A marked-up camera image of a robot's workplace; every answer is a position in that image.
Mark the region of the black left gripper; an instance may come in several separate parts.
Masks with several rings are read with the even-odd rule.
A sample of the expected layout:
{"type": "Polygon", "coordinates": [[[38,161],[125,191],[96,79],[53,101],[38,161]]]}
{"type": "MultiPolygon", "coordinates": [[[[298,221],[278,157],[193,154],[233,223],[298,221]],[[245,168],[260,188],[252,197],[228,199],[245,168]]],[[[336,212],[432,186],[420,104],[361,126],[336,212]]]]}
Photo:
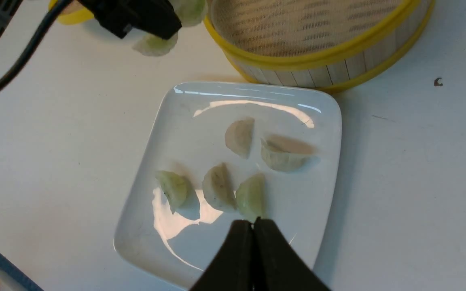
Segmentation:
{"type": "Polygon", "coordinates": [[[133,28],[170,39],[182,28],[168,0],[80,0],[100,26],[123,39],[133,28]]]}

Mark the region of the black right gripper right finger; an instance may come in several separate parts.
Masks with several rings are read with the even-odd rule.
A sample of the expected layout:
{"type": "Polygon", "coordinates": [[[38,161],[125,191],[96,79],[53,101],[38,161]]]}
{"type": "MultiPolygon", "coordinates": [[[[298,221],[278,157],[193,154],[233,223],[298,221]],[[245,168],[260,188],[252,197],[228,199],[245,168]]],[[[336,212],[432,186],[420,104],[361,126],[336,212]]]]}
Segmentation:
{"type": "Polygon", "coordinates": [[[286,241],[274,221],[257,218],[253,224],[254,291],[329,291],[286,241]]]}

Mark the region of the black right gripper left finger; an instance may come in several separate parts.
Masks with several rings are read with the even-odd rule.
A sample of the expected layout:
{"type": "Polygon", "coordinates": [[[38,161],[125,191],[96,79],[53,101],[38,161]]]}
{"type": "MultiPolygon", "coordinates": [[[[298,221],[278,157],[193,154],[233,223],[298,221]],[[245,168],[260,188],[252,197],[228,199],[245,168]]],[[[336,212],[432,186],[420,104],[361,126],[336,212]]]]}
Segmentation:
{"type": "Polygon", "coordinates": [[[249,221],[231,223],[226,239],[191,291],[251,291],[254,233],[249,221]]]}

